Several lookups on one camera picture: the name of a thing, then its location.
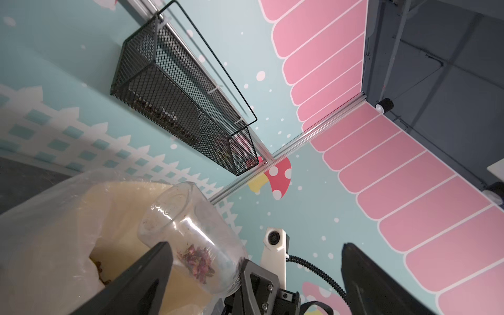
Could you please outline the beige trash bin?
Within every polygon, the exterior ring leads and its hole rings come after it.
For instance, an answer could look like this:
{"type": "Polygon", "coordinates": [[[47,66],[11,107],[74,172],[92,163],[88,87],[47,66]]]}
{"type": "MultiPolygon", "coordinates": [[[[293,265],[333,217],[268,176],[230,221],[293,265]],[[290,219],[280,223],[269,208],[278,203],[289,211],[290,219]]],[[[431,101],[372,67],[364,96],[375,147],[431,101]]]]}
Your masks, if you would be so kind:
{"type": "MultiPolygon", "coordinates": [[[[91,252],[92,260],[101,263],[101,280],[115,280],[149,250],[137,236],[140,221],[156,198],[171,187],[156,182],[109,181],[85,194],[81,201],[85,210],[106,211],[91,252]]],[[[172,268],[160,314],[202,314],[211,300],[194,280],[172,268]]]]}

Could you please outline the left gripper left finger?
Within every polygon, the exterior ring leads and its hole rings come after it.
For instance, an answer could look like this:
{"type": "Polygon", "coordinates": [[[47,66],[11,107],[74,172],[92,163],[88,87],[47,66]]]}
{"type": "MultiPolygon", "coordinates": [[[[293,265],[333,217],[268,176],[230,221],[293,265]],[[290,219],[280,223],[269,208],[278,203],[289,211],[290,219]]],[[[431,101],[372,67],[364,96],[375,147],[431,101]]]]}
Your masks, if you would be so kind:
{"type": "Polygon", "coordinates": [[[158,314],[172,266],[172,249],[160,242],[73,313],[158,314]]]}

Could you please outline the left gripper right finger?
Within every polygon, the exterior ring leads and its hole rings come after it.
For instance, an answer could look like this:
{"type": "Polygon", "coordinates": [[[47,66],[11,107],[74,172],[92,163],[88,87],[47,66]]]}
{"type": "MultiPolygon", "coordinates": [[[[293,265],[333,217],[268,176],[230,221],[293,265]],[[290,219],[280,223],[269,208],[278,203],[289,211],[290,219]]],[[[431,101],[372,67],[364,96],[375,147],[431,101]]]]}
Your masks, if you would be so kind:
{"type": "Polygon", "coordinates": [[[433,314],[352,243],[343,245],[341,274],[352,314],[433,314]]]}

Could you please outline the clear plastic bin liner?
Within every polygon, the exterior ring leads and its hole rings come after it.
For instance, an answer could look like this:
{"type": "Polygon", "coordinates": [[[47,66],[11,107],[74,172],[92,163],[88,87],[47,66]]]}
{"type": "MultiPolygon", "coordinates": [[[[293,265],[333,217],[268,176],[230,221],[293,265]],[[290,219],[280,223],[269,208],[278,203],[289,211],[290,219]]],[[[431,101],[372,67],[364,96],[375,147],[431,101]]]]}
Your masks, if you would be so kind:
{"type": "Polygon", "coordinates": [[[1,313],[69,314],[111,282],[91,258],[106,211],[81,201],[109,181],[151,182],[119,171],[82,173],[1,215],[1,313]]]}

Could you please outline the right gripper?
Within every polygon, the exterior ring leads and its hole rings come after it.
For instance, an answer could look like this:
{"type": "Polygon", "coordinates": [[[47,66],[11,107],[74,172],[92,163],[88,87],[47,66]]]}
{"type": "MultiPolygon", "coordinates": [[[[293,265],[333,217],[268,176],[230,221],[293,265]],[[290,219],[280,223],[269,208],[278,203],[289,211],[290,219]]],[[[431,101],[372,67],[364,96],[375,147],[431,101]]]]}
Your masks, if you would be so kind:
{"type": "Polygon", "coordinates": [[[242,263],[239,280],[240,288],[224,300],[222,314],[301,313],[300,295],[279,290],[279,277],[249,259],[242,263]]]}

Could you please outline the rose buds in right jar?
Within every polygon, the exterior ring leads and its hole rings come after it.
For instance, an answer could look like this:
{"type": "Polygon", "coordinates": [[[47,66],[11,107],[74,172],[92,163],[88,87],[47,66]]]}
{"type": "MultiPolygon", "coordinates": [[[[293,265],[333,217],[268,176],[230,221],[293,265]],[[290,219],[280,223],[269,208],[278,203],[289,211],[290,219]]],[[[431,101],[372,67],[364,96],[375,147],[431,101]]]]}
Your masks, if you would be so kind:
{"type": "Polygon", "coordinates": [[[207,248],[196,247],[192,244],[184,251],[178,252],[177,258],[189,270],[193,278],[203,285],[207,283],[208,278],[215,275],[215,269],[212,267],[213,259],[207,248]]]}

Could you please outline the clear tea jar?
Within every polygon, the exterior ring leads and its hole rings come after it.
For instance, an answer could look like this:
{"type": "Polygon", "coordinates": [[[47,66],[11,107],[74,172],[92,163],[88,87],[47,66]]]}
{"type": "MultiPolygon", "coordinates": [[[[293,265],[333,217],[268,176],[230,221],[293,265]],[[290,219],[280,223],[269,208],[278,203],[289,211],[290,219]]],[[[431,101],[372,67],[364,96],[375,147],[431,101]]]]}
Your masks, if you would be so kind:
{"type": "Polygon", "coordinates": [[[248,258],[245,246],[192,182],[175,185],[155,200],[139,224],[138,238],[150,248],[168,242],[173,265],[211,295],[227,297],[240,287],[241,264],[248,258]],[[215,275],[205,285],[194,279],[177,258],[178,252],[192,244],[207,248],[213,259],[215,275]]]}

